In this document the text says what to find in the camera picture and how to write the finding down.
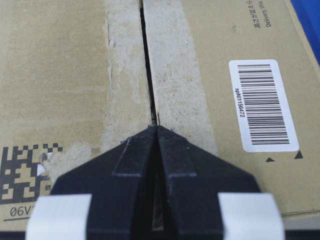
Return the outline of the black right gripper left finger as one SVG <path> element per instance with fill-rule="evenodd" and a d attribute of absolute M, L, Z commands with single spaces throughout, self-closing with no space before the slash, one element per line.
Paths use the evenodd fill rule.
<path fill-rule="evenodd" d="M 61 175 L 36 201 L 28 240 L 139 240 L 152 230 L 155 126 Z"/>

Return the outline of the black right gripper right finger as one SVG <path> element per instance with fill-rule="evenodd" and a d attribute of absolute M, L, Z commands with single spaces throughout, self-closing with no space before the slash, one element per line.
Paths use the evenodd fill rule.
<path fill-rule="evenodd" d="M 283 240 L 274 197 L 255 177 L 159 126 L 159 173 L 168 240 Z"/>

